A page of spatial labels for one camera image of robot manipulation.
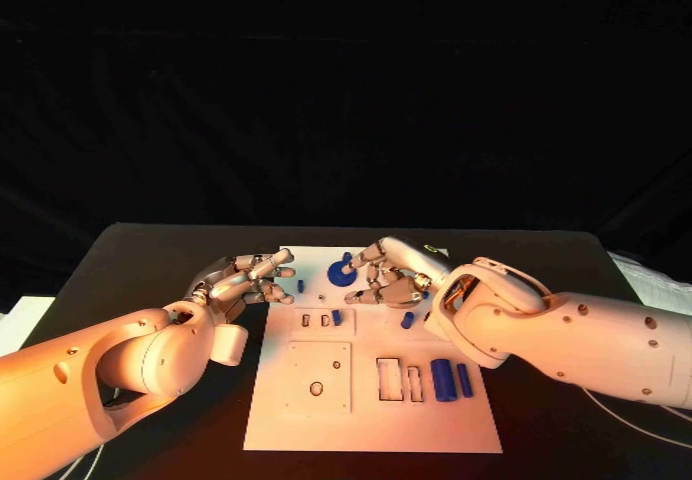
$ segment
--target table surface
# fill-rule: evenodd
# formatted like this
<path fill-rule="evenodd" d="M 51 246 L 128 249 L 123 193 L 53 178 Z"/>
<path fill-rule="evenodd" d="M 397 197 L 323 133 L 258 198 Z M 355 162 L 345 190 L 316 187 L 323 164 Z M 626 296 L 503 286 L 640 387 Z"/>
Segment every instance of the table surface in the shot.
<path fill-rule="evenodd" d="M 637 301 L 585 233 L 117 224 L 100 236 L 26 345 L 169 304 L 224 255 L 271 253 L 280 245 L 366 246 L 391 234 L 448 248 L 459 264 L 477 256 L 499 260 L 554 292 Z M 92 479 L 689 478 L 692 452 L 629 429 L 575 386 L 551 380 L 518 357 L 497 370 L 483 369 L 502 455 L 244 451 L 265 316 L 265 305 L 241 316 L 249 330 L 241 365 L 209 363 L 192 391 L 105 445 Z M 601 398 L 644 428 L 689 438 L 689 426 L 662 409 Z"/>

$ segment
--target black curtain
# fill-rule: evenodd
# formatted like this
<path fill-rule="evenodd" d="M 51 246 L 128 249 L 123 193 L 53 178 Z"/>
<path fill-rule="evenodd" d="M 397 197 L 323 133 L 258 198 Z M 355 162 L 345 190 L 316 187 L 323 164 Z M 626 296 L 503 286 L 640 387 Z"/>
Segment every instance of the black curtain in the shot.
<path fill-rule="evenodd" d="M 3 6 L 1 308 L 114 222 L 585 230 L 691 280 L 686 4 L 172 8 Z"/>

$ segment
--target blue block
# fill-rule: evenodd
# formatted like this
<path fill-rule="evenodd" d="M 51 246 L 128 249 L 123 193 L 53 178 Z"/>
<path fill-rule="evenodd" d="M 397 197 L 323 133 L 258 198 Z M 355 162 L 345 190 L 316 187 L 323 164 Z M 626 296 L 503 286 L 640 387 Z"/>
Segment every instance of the blue block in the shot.
<path fill-rule="evenodd" d="M 342 314 L 339 310 L 332 310 L 332 320 L 335 321 L 335 327 L 342 324 Z"/>
<path fill-rule="evenodd" d="M 327 278 L 332 284 L 337 287 L 347 287 L 356 281 L 358 270 L 353 270 L 347 275 L 342 272 L 342 268 L 346 266 L 352 258 L 350 253 L 346 252 L 342 261 L 335 262 L 329 267 Z"/>
<path fill-rule="evenodd" d="M 404 314 L 404 320 L 401 321 L 401 328 L 405 328 L 408 330 L 412 324 L 414 324 L 414 312 L 407 312 Z"/>
<path fill-rule="evenodd" d="M 438 402 L 453 402 L 457 399 L 457 387 L 451 373 L 451 363 L 446 358 L 430 362 L 433 383 L 435 385 L 435 399 Z"/>
<path fill-rule="evenodd" d="M 473 397 L 471 382 L 469 380 L 469 371 L 466 370 L 466 364 L 457 363 L 459 382 L 461 384 L 461 395 L 466 398 Z"/>

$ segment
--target white pegboard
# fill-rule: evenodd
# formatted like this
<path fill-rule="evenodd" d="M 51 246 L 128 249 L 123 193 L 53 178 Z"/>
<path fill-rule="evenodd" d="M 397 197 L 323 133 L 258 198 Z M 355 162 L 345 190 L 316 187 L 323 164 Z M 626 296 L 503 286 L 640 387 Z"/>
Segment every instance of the white pegboard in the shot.
<path fill-rule="evenodd" d="M 359 271 L 350 287 L 336 287 L 327 280 L 329 265 L 342 259 L 345 251 L 356 254 L 362 248 L 288 248 L 296 257 L 291 266 L 297 275 L 278 279 L 278 283 L 296 296 L 296 302 L 270 307 L 245 450 L 502 453 L 480 368 L 454 346 L 422 328 L 430 299 L 411 309 L 415 320 L 411 329 L 405 330 L 401 320 L 407 310 L 343 302 L 349 291 L 368 288 L 365 271 Z M 306 285 L 301 294 L 297 292 L 298 279 Z M 296 322 L 300 322 L 298 311 L 303 309 L 347 311 L 345 318 L 352 323 L 345 321 L 343 330 L 340 327 L 298 328 Z M 306 367 L 300 379 L 287 375 L 286 370 L 296 358 L 290 347 L 297 343 L 322 344 L 329 350 L 329 354 L 307 350 L 301 353 L 298 364 L 316 362 L 319 366 L 316 370 Z M 307 402 L 313 399 L 304 397 L 307 382 L 319 378 L 319 369 L 333 361 L 329 359 L 336 351 L 332 350 L 335 347 L 326 346 L 327 343 L 350 345 L 350 413 L 337 412 L 336 405 L 343 402 L 337 404 L 336 401 L 320 404 L 319 408 L 314 403 L 311 409 Z M 399 359 L 404 401 L 379 401 L 378 358 Z M 460 394 L 454 402 L 435 401 L 430 371 L 430 361 L 435 358 L 447 358 L 453 364 L 467 364 L 473 398 L 463 398 Z M 409 366 L 420 367 L 422 403 L 411 402 Z M 294 395 L 303 402 L 296 410 L 286 407 L 286 399 L 296 398 Z"/>

